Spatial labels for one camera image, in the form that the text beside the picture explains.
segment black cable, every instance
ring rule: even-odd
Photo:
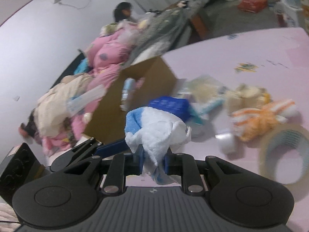
[[[20,224],[20,222],[12,222],[12,221],[0,221],[0,222],[2,222],[2,223],[18,223],[18,224]]]

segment gray ribbed panel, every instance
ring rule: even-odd
[[[17,230],[38,231],[43,230],[27,226]],[[238,227],[213,213],[202,197],[190,197],[180,187],[128,187],[121,196],[105,198],[97,211],[78,225],[48,231],[291,232],[284,225],[260,230]]]

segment floor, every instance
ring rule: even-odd
[[[238,4],[239,1],[214,0],[205,7],[211,23],[210,38],[278,27],[274,12],[268,8],[254,14],[240,11]]]

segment yellow sticker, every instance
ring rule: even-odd
[[[235,71],[236,72],[241,72],[241,71],[256,72],[255,70],[256,68],[258,68],[258,66],[253,65],[251,63],[247,63],[247,64],[240,63],[239,66],[235,68]]]

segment orange and white cloth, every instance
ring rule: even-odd
[[[281,100],[264,105],[261,109],[244,108],[232,113],[233,130],[236,136],[247,142],[265,134],[278,124],[286,123],[297,114],[293,100]]]

